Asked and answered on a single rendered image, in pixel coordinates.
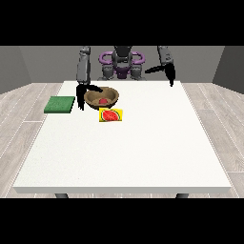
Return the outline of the brown wooden bowl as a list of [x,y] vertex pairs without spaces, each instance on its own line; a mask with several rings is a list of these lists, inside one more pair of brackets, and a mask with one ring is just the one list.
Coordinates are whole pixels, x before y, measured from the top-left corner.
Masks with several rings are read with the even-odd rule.
[[[119,93],[117,90],[110,87],[101,87],[102,92],[98,91],[87,91],[84,95],[85,102],[93,109],[99,110],[100,108],[110,109],[115,105],[119,98]],[[108,100],[107,104],[99,104],[101,98],[106,98]]]

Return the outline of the green square pad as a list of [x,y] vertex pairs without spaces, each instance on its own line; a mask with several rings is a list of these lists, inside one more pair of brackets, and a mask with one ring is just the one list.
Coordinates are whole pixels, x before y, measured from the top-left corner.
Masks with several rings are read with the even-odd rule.
[[70,113],[74,100],[74,96],[52,96],[44,109],[44,113]]

